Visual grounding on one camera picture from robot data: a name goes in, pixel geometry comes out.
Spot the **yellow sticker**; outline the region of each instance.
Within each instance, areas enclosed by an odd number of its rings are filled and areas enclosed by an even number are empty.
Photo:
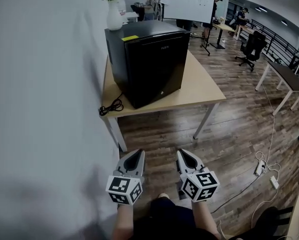
[[[137,35],[131,35],[131,36],[122,38],[122,40],[125,42],[125,41],[136,39],[136,38],[139,38],[139,37]]]

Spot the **forearm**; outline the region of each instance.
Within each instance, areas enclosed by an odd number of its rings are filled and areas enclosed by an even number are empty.
[[[191,207],[194,214],[195,225],[199,229],[212,233],[217,239],[221,239],[216,223],[209,211],[206,202],[192,202]]]
[[[120,205],[113,231],[113,240],[128,240],[133,236],[133,206]]]

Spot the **white vase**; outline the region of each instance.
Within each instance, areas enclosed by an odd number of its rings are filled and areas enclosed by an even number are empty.
[[[117,1],[108,1],[107,28],[109,30],[119,30],[123,26],[123,18],[119,13]]]

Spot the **black mini fridge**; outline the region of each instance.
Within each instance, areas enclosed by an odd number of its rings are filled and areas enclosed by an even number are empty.
[[[114,81],[135,109],[181,88],[190,34],[158,20],[105,29]]]

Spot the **dark brown table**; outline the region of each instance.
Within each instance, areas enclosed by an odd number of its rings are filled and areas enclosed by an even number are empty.
[[[282,83],[284,83],[287,86],[287,88],[289,89],[289,92],[287,93],[285,98],[282,100],[282,102],[278,105],[278,107],[273,112],[273,116],[275,116],[278,113],[278,111],[280,111],[280,109],[283,107],[285,102],[289,99],[291,94],[293,92],[299,92],[299,78],[292,72],[292,70],[288,66],[283,66],[281,64],[277,64],[277,63],[269,61],[267,63],[267,66],[265,68],[263,75],[261,76],[261,78],[255,88],[256,91],[259,90],[261,84],[263,83],[263,81],[270,69],[273,70],[276,73],[276,75],[279,76],[279,78],[281,80],[280,83],[278,84],[278,86],[276,87],[276,89],[278,90]],[[296,99],[293,106],[291,106],[290,109],[293,110],[298,102],[299,102],[299,96]]]

